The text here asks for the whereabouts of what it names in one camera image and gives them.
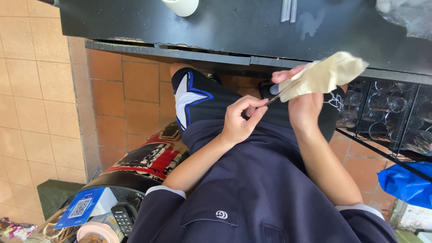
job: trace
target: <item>black shorts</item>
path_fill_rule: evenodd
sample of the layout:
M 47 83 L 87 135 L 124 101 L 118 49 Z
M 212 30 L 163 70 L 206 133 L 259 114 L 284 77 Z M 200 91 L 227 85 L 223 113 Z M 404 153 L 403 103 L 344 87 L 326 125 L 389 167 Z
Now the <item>black shorts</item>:
M 172 87 L 176 102 L 177 123 L 181 134 L 194 122 L 224 119 L 226 108 L 242 97 L 237 92 L 188 67 L 174 74 Z M 330 142 L 333 136 L 344 98 L 345 93 L 340 87 L 324 94 L 324 104 L 318 117 L 318 126 L 327 142 Z M 288 102 L 282 103 L 278 99 L 271 103 L 261 120 L 292 129 L 289 123 Z

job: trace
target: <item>white star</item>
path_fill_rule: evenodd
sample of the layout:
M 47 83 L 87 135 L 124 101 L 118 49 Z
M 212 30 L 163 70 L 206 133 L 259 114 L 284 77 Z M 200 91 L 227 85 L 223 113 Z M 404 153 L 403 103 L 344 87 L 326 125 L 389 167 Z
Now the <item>white star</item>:
M 180 122 L 180 125 L 183 127 L 182 129 L 187 128 L 186 116 L 189 116 L 188 106 L 196 101 L 199 101 L 200 99 L 206 99 L 209 97 L 207 95 L 198 94 L 190 90 L 191 85 L 189 84 L 189 75 L 191 75 L 191 73 L 187 72 L 183 76 L 183 79 L 178 84 L 177 92 L 174 95 L 177 119 Z

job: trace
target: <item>white sleeve cuff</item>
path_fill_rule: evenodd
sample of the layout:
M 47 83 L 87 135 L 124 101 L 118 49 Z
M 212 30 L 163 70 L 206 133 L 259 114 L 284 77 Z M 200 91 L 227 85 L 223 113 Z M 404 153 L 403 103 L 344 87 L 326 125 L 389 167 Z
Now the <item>white sleeve cuff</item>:
M 371 208 L 369 206 L 366 206 L 364 204 L 354 204 L 354 205 L 350 205 L 350 206 L 335 206 L 335 208 L 340 212 L 342 210 L 347 210 L 347 209 L 359 209 L 359 210 L 363 210 L 363 211 L 368 211 L 370 213 L 373 213 L 375 215 L 377 215 L 378 217 L 384 219 L 384 217 L 382 216 L 382 214 L 380 212 L 378 212 L 378 210 Z
M 174 190 L 174 189 L 171 189 L 171 188 L 169 188 L 169 187 L 167 187 L 167 186 L 165 186 L 165 185 L 156 185 L 156 186 L 152 186 L 152 187 L 150 187 L 150 188 L 147 190 L 146 195 L 149 194 L 149 193 L 151 193 L 151 192 L 153 192 L 153 191 L 157 191 L 157 190 L 167 190 L 167 191 L 173 192 L 173 193 L 175 193 L 175 194 L 179 194 L 179 195 L 182 196 L 184 199 L 186 199 L 186 193 L 185 193 L 184 191 Z

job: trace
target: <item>plastic bag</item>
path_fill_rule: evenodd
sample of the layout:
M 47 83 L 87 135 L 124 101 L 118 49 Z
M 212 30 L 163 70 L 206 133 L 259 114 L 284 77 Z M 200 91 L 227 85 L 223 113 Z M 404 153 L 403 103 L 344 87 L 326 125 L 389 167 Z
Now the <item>plastic bag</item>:
M 432 177 L 432 163 L 407 162 L 406 164 Z M 393 165 L 378 173 L 378 182 L 386 193 L 408 204 L 432 209 L 432 183 L 407 169 Z
M 408 37 L 432 41 L 432 0 L 377 0 L 376 9 L 388 22 L 406 27 Z

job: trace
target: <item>qr code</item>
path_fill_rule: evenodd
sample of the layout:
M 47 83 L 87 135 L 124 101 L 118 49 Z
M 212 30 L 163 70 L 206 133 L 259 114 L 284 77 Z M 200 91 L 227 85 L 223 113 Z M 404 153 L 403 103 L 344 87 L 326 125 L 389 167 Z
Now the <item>qr code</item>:
M 77 202 L 75 207 L 73 207 L 72 212 L 69 214 L 67 218 L 79 217 L 84 214 L 84 211 L 88 207 L 91 202 L 91 198 L 82 199 Z

